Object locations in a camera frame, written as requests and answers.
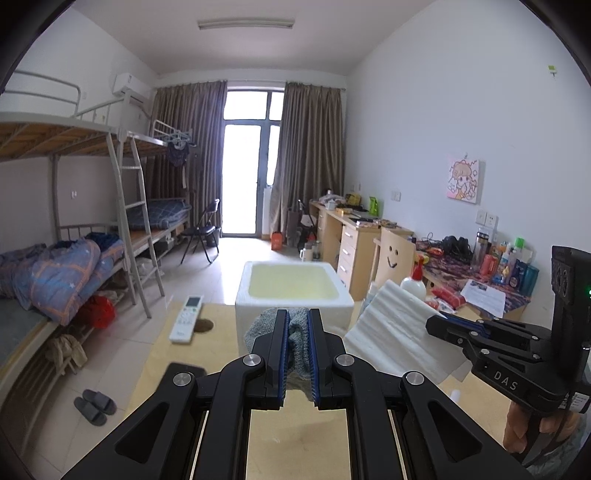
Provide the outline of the white red pump bottle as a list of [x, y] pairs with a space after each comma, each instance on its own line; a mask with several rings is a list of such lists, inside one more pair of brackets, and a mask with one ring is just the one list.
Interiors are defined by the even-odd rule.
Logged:
[[419, 256], [411, 275], [404, 278], [400, 286], [403, 290], [418, 299], [431, 302], [435, 299], [435, 294], [433, 293], [435, 284], [425, 276], [425, 266], [427, 263], [428, 259], [425, 256]]

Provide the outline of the white foam sheet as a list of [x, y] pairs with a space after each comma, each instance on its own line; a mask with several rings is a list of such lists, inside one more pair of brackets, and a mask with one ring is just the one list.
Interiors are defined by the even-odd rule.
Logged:
[[375, 292], [346, 333], [346, 352], [394, 376], [419, 371], [439, 385], [470, 371], [462, 349], [430, 335], [427, 320], [439, 313], [389, 280]]

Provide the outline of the black headphones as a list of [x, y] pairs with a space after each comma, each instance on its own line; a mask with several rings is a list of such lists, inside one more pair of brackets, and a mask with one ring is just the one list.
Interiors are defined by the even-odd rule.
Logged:
[[467, 238], [449, 235], [441, 241], [441, 248], [446, 256], [452, 257], [462, 263], [470, 263], [473, 252]]

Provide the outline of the grey sock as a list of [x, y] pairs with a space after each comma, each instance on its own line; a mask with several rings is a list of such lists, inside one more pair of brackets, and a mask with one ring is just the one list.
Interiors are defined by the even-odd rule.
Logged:
[[[252, 352], [260, 336], [273, 332], [279, 308], [263, 310], [243, 335], [247, 351]], [[287, 308], [287, 390], [300, 390], [308, 401], [314, 401], [311, 391], [310, 335], [308, 335], [308, 308]]]

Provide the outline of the black folding chair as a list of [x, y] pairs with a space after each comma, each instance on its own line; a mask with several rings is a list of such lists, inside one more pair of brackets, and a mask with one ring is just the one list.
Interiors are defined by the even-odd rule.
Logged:
[[209, 255], [209, 248], [214, 248], [216, 255], [219, 255], [219, 232], [218, 227], [214, 223], [214, 216], [218, 213], [220, 204], [221, 199], [215, 198], [201, 212], [197, 224], [186, 228], [180, 233], [180, 237], [187, 240], [180, 263], [184, 262], [189, 247], [194, 240], [197, 240], [197, 245], [193, 248], [193, 251], [197, 251], [197, 246], [200, 245], [209, 264], [212, 264], [216, 259], [216, 257], [212, 258]]

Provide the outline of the red bag under bed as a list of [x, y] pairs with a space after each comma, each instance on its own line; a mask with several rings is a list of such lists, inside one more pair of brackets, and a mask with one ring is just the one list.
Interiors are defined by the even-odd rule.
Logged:
[[95, 329], [106, 329], [116, 317], [112, 302], [104, 296], [93, 295], [80, 307], [76, 318], [79, 322]]

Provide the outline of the anime wall picture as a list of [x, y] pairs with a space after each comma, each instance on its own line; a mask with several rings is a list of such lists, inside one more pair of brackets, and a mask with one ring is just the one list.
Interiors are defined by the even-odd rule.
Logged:
[[453, 159], [448, 169], [446, 196], [453, 200], [476, 204], [479, 195], [480, 161], [467, 157]]

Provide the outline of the wooden desk with drawers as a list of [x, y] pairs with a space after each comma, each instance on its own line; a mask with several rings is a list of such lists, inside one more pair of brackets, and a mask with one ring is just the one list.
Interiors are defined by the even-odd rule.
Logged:
[[402, 227], [360, 223], [352, 216], [329, 210], [318, 202], [310, 204], [310, 212], [318, 220], [322, 261], [334, 267], [356, 301], [365, 299], [374, 284], [382, 229], [391, 229], [409, 240], [413, 236], [412, 231]]

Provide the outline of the right brown curtain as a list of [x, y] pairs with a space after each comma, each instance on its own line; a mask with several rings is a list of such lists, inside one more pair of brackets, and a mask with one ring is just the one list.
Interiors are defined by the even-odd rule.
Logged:
[[287, 232], [287, 213], [298, 201], [344, 192], [344, 144], [342, 91], [288, 82], [270, 194], [271, 232]]

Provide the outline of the red snack packet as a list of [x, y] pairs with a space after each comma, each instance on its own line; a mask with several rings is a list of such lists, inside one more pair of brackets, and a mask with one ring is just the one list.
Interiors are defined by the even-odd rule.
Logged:
[[431, 293], [435, 297], [446, 302], [454, 310], [459, 309], [460, 307], [462, 307], [466, 303], [466, 299], [464, 298], [464, 296], [461, 293], [459, 293], [453, 289], [450, 289], [446, 286], [434, 287], [431, 290]]

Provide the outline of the white styrofoam box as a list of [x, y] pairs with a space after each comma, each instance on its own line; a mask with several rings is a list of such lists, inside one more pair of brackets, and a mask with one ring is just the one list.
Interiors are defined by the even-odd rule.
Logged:
[[238, 353], [246, 354], [245, 333], [270, 308], [315, 308], [325, 331], [345, 336], [355, 302], [332, 265], [325, 262], [249, 262], [235, 299]]

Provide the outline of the printed paper sheet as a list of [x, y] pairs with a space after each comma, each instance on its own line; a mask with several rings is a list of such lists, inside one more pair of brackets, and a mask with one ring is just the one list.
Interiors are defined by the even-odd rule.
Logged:
[[461, 291], [468, 304], [502, 318], [505, 313], [506, 293], [475, 279], [468, 279]]

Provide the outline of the brown curtain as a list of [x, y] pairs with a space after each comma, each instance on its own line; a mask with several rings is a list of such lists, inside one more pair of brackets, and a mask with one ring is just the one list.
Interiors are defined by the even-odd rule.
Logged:
[[288, 82], [270, 194], [271, 232], [287, 232], [287, 213], [298, 201], [344, 192], [344, 144], [342, 91]]
[[226, 96], [225, 81], [163, 87], [155, 94], [153, 117], [188, 138], [179, 148], [168, 146], [146, 160], [146, 196], [184, 199], [190, 226], [211, 201], [221, 198]]

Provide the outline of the white remote control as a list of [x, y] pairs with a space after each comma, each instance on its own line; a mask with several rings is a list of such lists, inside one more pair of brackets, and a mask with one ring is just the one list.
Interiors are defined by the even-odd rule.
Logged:
[[188, 296], [178, 312], [168, 339], [173, 344], [189, 344], [200, 314], [204, 297]]

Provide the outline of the wooden smiley chair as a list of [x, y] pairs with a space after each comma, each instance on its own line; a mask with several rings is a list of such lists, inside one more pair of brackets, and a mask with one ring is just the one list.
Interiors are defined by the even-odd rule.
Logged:
[[382, 229], [377, 270], [373, 283], [381, 288], [388, 280], [400, 285], [410, 277], [415, 266], [416, 247], [407, 237], [391, 229]]

